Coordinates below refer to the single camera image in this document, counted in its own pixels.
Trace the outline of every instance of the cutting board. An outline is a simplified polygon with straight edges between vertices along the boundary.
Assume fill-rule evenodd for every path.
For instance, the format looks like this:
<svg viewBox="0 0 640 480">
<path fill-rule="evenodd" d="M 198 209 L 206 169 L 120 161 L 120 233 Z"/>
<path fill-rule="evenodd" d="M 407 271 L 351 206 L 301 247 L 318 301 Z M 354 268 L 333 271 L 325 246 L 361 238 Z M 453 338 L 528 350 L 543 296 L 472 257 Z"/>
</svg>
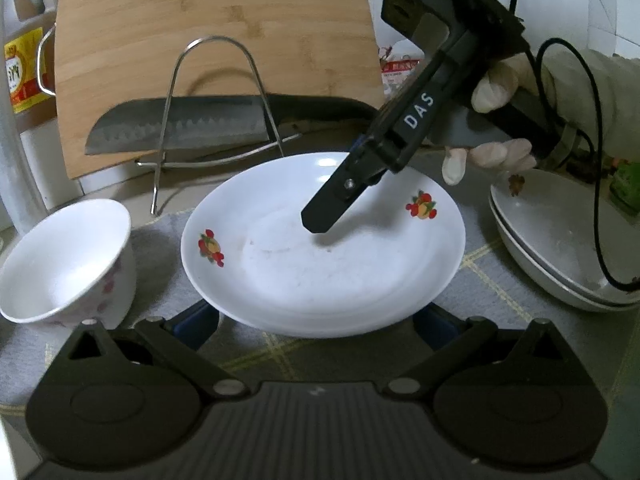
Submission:
<svg viewBox="0 0 640 480">
<path fill-rule="evenodd" d="M 165 96 L 178 55 L 211 34 L 244 43 L 269 92 L 383 102 L 367 0 L 59 0 L 56 94 L 68 176 L 140 156 L 87 156 L 84 144 L 115 105 Z M 211 43 L 180 68 L 175 95 L 190 94 L 257 89 L 240 50 Z"/>
</svg>

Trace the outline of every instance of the gray tablecloth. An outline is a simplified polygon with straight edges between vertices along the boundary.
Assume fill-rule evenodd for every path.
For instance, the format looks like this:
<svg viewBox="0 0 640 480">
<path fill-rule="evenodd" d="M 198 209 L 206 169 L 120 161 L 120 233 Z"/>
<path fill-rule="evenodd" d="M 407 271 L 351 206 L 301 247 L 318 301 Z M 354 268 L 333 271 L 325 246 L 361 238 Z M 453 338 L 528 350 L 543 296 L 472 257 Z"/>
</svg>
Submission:
<svg viewBox="0 0 640 480">
<path fill-rule="evenodd" d="M 442 158 L 427 155 L 412 165 L 441 185 Z M 471 168 L 448 188 L 466 226 L 460 271 L 436 302 L 456 316 L 481 314 L 502 328 L 524 328 L 548 317 L 561 330 L 611 405 L 638 314 L 592 314 L 565 306 L 541 290 L 514 263 L 498 238 L 487 197 L 490 174 Z M 199 296 L 180 264 L 180 235 L 189 212 L 167 215 L 136 229 L 132 243 L 138 290 L 124 325 L 150 314 L 171 317 Z M 24 403 L 58 348 L 24 327 L 0 319 L 0 413 L 27 435 Z M 338 340 L 300 340 L 223 319 L 200 353 L 255 386 L 261 380 L 384 381 L 415 365 L 431 350 L 409 320 L 384 330 Z"/>
</svg>

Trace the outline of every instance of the white plate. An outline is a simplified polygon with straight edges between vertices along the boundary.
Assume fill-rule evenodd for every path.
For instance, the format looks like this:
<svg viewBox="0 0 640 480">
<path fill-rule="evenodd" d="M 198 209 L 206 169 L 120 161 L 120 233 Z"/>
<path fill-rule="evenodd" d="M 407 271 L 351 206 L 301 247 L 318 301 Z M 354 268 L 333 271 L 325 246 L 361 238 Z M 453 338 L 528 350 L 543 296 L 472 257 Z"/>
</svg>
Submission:
<svg viewBox="0 0 640 480">
<path fill-rule="evenodd" d="M 522 190 L 511 195 L 511 175 L 491 186 L 506 227 L 533 259 L 580 295 L 612 306 L 640 301 L 609 285 L 593 240 L 593 188 L 540 170 L 524 171 Z M 607 267 L 622 282 L 640 275 L 640 230 L 600 200 L 600 244 Z"/>
<path fill-rule="evenodd" d="M 213 190 L 180 247 L 202 297 L 268 332 L 339 337 L 400 321 L 440 294 L 462 260 L 465 227 L 452 198 L 418 171 L 386 174 L 326 234 L 303 227 L 302 208 L 345 156 L 279 158 Z M 408 211 L 418 190 L 436 202 L 434 218 Z"/>
<path fill-rule="evenodd" d="M 526 272 L 534 282 L 544 288 L 549 294 L 566 304 L 574 306 L 575 308 L 589 310 L 590 312 L 623 312 L 637 307 L 637 305 L 610 306 L 597 303 L 596 301 L 591 301 L 589 298 L 585 298 L 572 288 L 569 288 L 565 284 L 556 280 L 551 274 L 546 272 L 546 270 L 543 269 L 543 267 L 540 266 L 527 253 L 527 251 L 518 244 L 513 235 L 511 235 L 506 225 L 502 222 L 500 213 L 496 211 L 495 204 L 491 196 L 489 196 L 489 206 L 491 206 L 495 222 L 498 224 L 500 238 L 502 238 L 504 246 L 507 247 L 509 254 L 513 256 L 513 259 L 516 260 L 516 263 L 522 268 L 522 270 L 524 270 L 524 272 Z"/>
</svg>

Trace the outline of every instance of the bottle label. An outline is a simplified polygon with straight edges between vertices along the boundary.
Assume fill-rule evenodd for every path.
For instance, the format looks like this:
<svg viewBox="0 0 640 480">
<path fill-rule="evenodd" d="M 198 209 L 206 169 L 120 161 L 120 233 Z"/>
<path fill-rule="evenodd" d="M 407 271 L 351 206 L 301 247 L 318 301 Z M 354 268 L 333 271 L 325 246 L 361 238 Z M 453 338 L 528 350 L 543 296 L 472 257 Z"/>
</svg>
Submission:
<svg viewBox="0 0 640 480">
<path fill-rule="evenodd" d="M 36 79 L 36 56 L 42 39 L 42 27 L 31 30 L 4 45 L 6 76 L 11 92 L 14 113 L 28 110 L 33 105 L 46 101 L 51 96 L 45 94 Z M 44 59 L 40 65 L 42 81 L 49 86 L 47 67 Z"/>
</svg>

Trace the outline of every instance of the cutting board holder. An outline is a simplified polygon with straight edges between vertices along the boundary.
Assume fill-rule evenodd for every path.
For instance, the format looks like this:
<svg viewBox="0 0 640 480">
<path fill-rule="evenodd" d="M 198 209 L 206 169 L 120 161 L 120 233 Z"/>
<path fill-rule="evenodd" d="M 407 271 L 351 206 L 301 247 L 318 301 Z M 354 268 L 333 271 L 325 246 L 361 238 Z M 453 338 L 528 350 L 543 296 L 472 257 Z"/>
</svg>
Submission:
<svg viewBox="0 0 640 480">
<path fill-rule="evenodd" d="M 38 54 L 37 54 L 37 66 L 38 70 L 36 71 L 38 86 L 40 89 L 52 96 L 55 96 L 55 92 L 44 86 L 42 78 L 40 77 L 40 56 L 42 54 L 44 44 L 49 39 L 52 31 L 55 29 L 56 25 L 49 32 L 44 35 L 42 40 L 38 45 Z M 249 67 L 251 68 L 251 72 L 254 75 L 255 85 L 258 87 L 260 91 L 260 98 L 262 100 L 262 104 L 264 105 L 264 110 L 267 114 L 267 118 L 269 120 L 270 126 L 275 135 L 275 142 L 268 142 L 267 144 L 260 146 L 259 148 L 255 148 L 253 150 L 249 150 L 248 152 L 240 153 L 239 155 L 226 156 L 223 158 L 217 158 L 215 160 L 206 160 L 203 162 L 167 162 L 166 161 L 166 151 L 164 150 L 164 133 L 166 131 L 167 119 L 169 117 L 169 108 L 171 107 L 171 99 L 174 96 L 174 88 L 175 88 L 175 80 L 178 77 L 178 71 L 180 70 L 180 65 L 182 64 L 184 58 L 188 53 L 192 52 L 196 47 L 204 43 L 215 43 L 215 42 L 224 42 L 232 44 L 233 46 L 238 47 L 246 60 L 249 62 Z M 285 142 L 289 142 L 290 140 L 297 139 L 301 137 L 301 134 L 293 134 L 291 136 L 285 137 L 284 139 L 280 137 L 280 133 L 278 131 L 278 127 L 276 126 L 275 120 L 273 119 L 273 114 L 271 113 L 271 107 L 269 106 L 269 102 L 267 101 L 267 92 L 264 89 L 264 85 L 262 84 L 262 79 L 260 78 L 260 73 L 258 72 L 258 67 L 255 65 L 254 57 L 251 55 L 247 47 L 244 44 L 240 43 L 240 41 L 230 38 L 228 36 L 206 36 L 204 38 L 198 38 L 197 40 L 191 41 L 185 49 L 180 53 L 178 59 L 175 61 L 174 71 L 172 73 L 171 82 L 169 84 L 169 89 L 166 94 L 166 101 L 164 102 L 164 110 L 162 112 L 162 126 L 160 129 L 160 139 L 158 141 L 158 156 L 155 162 L 141 162 L 140 160 L 136 160 L 136 164 L 138 166 L 144 168 L 154 168 L 154 187 L 153 187 L 153 195 L 151 197 L 151 215 L 158 216 L 158 191 L 160 189 L 160 177 L 162 174 L 162 168 L 212 168 L 214 166 L 222 166 L 224 164 L 229 164 L 232 162 L 238 162 L 239 160 L 244 160 L 249 158 L 250 156 L 255 155 L 256 153 L 265 152 L 270 150 L 271 148 L 278 147 L 280 151 L 280 156 L 284 155 L 283 144 Z"/>
</svg>

